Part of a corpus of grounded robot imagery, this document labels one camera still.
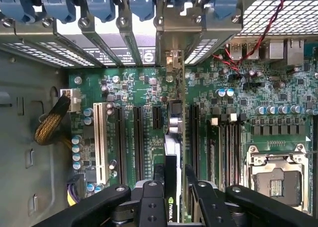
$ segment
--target green circuit board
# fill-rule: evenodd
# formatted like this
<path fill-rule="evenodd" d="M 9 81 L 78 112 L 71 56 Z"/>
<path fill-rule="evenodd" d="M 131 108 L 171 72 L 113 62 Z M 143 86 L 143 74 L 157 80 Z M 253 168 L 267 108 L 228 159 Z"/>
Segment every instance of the green circuit board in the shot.
<path fill-rule="evenodd" d="M 263 82 L 260 88 L 244 89 L 243 84 L 250 82 L 250 78 L 242 78 L 240 81 L 229 82 L 229 71 L 226 75 L 219 75 L 219 70 L 223 65 L 213 60 L 207 60 L 197 67 L 186 67 L 186 132 L 187 142 L 183 145 L 186 152 L 184 163 L 197 163 L 197 175 L 201 180 L 215 182 L 220 189 L 227 185 L 225 173 L 228 171 L 226 162 L 221 160 L 229 148 L 227 139 L 237 143 L 239 151 L 239 167 L 242 170 L 246 152 L 250 145 L 256 145 L 260 152 L 280 152 L 293 151 L 297 144 L 303 144 L 307 151 L 312 150 L 313 142 L 313 119 L 306 114 L 308 106 L 316 108 L 318 84 L 315 78 L 317 71 L 316 62 L 313 58 L 306 58 L 299 71 L 292 75 L 287 75 L 286 70 L 275 71 L 269 65 L 255 61 L 244 62 L 240 67 L 240 73 L 244 74 L 249 70 L 262 72 L 262 77 L 253 79 L 252 82 Z M 113 82 L 113 78 L 118 76 L 120 81 Z M 103 82 L 109 87 L 109 94 L 114 96 L 114 105 L 124 108 L 125 119 L 125 140 L 126 140 L 126 175 L 127 184 L 134 187 L 136 179 L 136 157 L 134 154 L 134 107 L 142 107 L 143 133 L 144 133 L 144 163 L 145 179 L 152 179 L 153 166 L 156 163 L 163 163 L 164 158 L 164 134 L 168 130 L 167 104 L 170 100 L 175 100 L 176 82 L 166 81 L 165 68 L 131 68 L 131 69 L 93 69 L 93 70 L 73 70 L 70 71 L 70 88 L 79 89 L 81 92 L 81 109 L 92 108 L 95 102 L 106 102 L 101 87 Z M 273 81 L 269 77 L 280 77 L 285 86 L 274 88 Z M 82 83 L 76 84 L 75 78 L 81 77 Z M 232 89 L 231 97 L 220 97 L 219 90 Z M 300 106 L 300 114 L 293 114 L 291 107 Z M 154 129 L 152 107 L 161 108 L 162 127 Z M 191 139 L 193 117 L 190 107 L 195 106 L 199 110 L 198 121 L 198 151 L 193 151 L 193 139 Z M 287 106 L 288 114 L 260 115 L 257 107 Z M 245 114 L 246 119 L 237 126 L 229 127 L 229 133 L 218 133 L 219 129 L 207 125 L 211 121 L 215 109 L 220 109 L 222 113 L 227 110 L 238 115 Z M 94 139 L 91 127 L 86 127 L 83 122 L 83 114 L 71 114 L 72 135 L 79 134 L 84 139 L 84 149 L 82 159 L 83 168 L 75 173 L 86 173 L 87 170 L 94 170 Z M 116 159 L 116 129 L 115 117 L 109 116 L 107 119 L 107 143 L 108 160 Z M 272 129 L 266 127 L 280 126 L 278 133 L 272 133 Z M 212 137 L 217 137 L 216 142 L 209 143 Z M 312 199 L 312 179 L 313 167 L 312 157 L 309 157 L 310 167 L 310 189 L 309 200 L 311 206 Z M 118 173 L 110 171 L 109 184 L 119 182 Z M 242 182 L 243 173 L 240 172 L 238 182 Z"/>

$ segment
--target white pci slot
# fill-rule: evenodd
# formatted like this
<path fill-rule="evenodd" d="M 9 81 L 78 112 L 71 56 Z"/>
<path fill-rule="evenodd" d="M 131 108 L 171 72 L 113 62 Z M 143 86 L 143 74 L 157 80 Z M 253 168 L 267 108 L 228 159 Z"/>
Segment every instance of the white pci slot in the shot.
<path fill-rule="evenodd" d="M 94 103 L 94 134 L 97 184 L 108 180 L 106 103 Z"/>

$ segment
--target capacitor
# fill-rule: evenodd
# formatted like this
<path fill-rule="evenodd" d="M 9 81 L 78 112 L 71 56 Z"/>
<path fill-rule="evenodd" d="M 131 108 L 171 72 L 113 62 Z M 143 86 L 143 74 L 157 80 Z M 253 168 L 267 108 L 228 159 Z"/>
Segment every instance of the capacitor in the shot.
<path fill-rule="evenodd" d="M 226 89 L 225 92 L 226 92 L 228 97 L 232 97 L 234 95 L 234 90 L 233 89 Z"/>
<path fill-rule="evenodd" d="M 92 125 L 94 122 L 94 119 L 92 117 L 85 117 L 84 118 L 84 124 L 85 125 Z"/>
<path fill-rule="evenodd" d="M 301 107 L 299 105 L 293 105 L 290 107 L 290 111 L 294 114 L 300 114 Z"/>
<path fill-rule="evenodd" d="M 100 192 L 102 189 L 104 189 L 104 185 L 103 185 L 103 184 L 98 184 L 98 185 L 95 187 L 94 192 L 95 192 L 95 193 Z"/>
<path fill-rule="evenodd" d="M 100 89 L 103 93 L 109 93 L 109 87 L 106 85 L 102 85 Z"/>
<path fill-rule="evenodd" d="M 88 192 L 94 191 L 94 190 L 95 190 L 95 184 L 94 184 L 94 183 L 89 183 L 89 184 L 87 184 L 86 190 L 87 190 Z"/>
<path fill-rule="evenodd" d="M 115 169 L 115 167 L 116 167 L 116 165 L 117 165 L 117 161 L 116 160 L 111 160 L 110 162 L 109 162 L 109 169 L 110 170 L 114 170 Z"/>
<path fill-rule="evenodd" d="M 78 153 L 78 152 L 82 151 L 82 149 L 83 149 L 82 144 L 77 144 L 77 145 L 72 146 L 72 152 L 74 152 L 74 153 Z"/>
<path fill-rule="evenodd" d="M 318 115 L 318 109 L 307 109 L 306 113 L 308 115 Z"/>
<path fill-rule="evenodd" d="M 83 166 L 83 161 L 79 160 L 73 163 L 73 169 L 74 170 L 80 170 L 81 167 Z"/>
<path fill-rule="evenodd" d="M 280 114 L 287 114 L 288 112 L 287 106 L 283 106 L 283 105 L 279 106 L 277 110 L 278 110 L 278 113 Z"/>
<path fill-rule="evenodd" d="M 275 107 L 274 106 L 268 106 L 266 108 L 266 113 L 267 114 L 275 114 Z"/>
<path fill-rule="evenodd" d="M 274 89 L 282 89 L 285 87 L 285 83 L 282 81 L 276 81 L 273 83 L 273 88 Z"/>
<path fill-rule="evenodd" d="M 294 68 L 292 68 L 290 70 L 287 70 L 286 74 L 287 75 L 292 75 L 292 74 L 297 73 L 297 72 L 299 72 L 299 68 L 298 67 L 294 67 Z"/>
<path fill-rule="evenodd" d="M 113 82 L 114 82 L 115 84 L 117 84 L 118 82 L 120 82 L 119 76 L 114 76 L 112 80 L 113 80 Z"/>
<path fill-rule="evenodd" d="M 81 141 L 82 141 L 81 135 L 75 135 L 72 138 L 72 144 L 74 144 L 74 145 L 81 143 Z"/>
<path fill-rule="evenodd" d="M 74 153 L 73 155 L 72 155 L 72 159 L 73 159 L 73 161 L 79 161 L 80 160 L 80 158 L 81 158 L 81 153 Z"/>
<path fill-rule="evenodd" d="M 224 67 L 223 69 L 219 70 L 219 75 L 220 75 L 220 76 L 224 76 L 224 75 L 226 75 L 228 72 L 229 72 L 229 69 L 227 69 L 227 68 Z"/>
<path fill-rule="evenodd" d="M 224 97 L 226 95 L 225 89 L 217 89 L 216 94 L 218 97 Z"/>
<path fill-rule="evenodd" d="M 113 109 L 114 108 L 114 103 L 113 102 L 109 102 L 106 104 L 106 109 Z"/>
<path fill-rule="evenodd" d="M 111 116 L 111 115 L 113 115 L 115 113 L 115 110 L 113 110 L 113 109 L 108 109 L 107 111 L 106 111 L 106 114 L 108 115 L 108 116 Z"/>
<path fill-rule="evenodd" d="M 93 115 L 93 113 L 94 113 L 94 110 L 92 108 L 87 108 L 83 111 L 83 115 L 85 117 L 90 117 Z"/>
<path fill-rule="evenodd" d="M 262 106 L 258 106 L 256 109 L 255 109 L 255 112 L 257 113 L 257 114 L 264 114 L 265 113 L 265 108 L 264 107 L 262 107 Z"/>

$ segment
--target red and black wire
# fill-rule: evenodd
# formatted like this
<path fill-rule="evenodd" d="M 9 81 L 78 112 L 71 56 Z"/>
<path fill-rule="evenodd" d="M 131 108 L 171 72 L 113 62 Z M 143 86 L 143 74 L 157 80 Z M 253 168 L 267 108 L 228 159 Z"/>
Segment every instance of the red and black wire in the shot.
<path fill-rule="evenodd" d="M 229 66 L 230 69 L 234 70 L 236 73 L 239 74 L 239 68 L 238 66 L 244 61 L 246 60 L 249 56 L 253 55 L 254 52 L 260 47 L 262 41 L 265 39 L 267 33 L 269 32 L 272 24 L 276 21 L 277 19 L 277 16 L 278 16 L 278 13 L 283 9 L 283 5 L 284 5 L 284 0 L 280 0 L 280 3 L 279 5 L 277 6 L 276 8 L 276 11 L 275 13 L 273 14 L 273 16 L 271 16 L 271 18 L 269 19 L 269 22 L 268 22 L 268 25 L 266 26 L 262 36 L 259 37 L 257 43 L 255 44 L 254 48 L 249 52 L 247 53 L 244 57 L 242 57 L 241 59 L 239 59 L 237 62 L 233 61 L 231 59 L 231 54 L 230 52 L 228 51 L 228 48 L 225 47 L 225 53 L 226 55 L 229 57 L 229 61 L 224 61 L 223 58 L 219 57 L 219 56 L 216 56 L 216 55 L 213 55 L 214 58 L 220 60 L 224 65 L 227 65 Z"/>

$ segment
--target motherboard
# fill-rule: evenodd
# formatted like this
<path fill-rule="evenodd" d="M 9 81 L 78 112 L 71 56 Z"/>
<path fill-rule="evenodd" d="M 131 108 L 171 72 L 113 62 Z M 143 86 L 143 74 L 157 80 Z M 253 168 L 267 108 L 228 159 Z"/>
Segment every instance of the motherboard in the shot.
<path fill-rule="evenodd" d="M 179 168 L 191 164 L 199 180 L 220 190 L 240 184 L 313 213 L 318 73 L 312 50 L 291 69 L 247 60 L 237 74 L 215 59 L 186 67 L 182 126 L 175 115 L 182 112 L 180 79 L 166 68 L 69 72 L 69 88 L 81 100 L 81 111 L 71 113 L 73 168 L 84 175 L 86 197 L 111 184 L 134 188 L 153 179 L 174 142 L 167 134 L 185 129 L 186 142 L 174 153 Z M 181 190 L 181 177 L 176 184 Z"/>

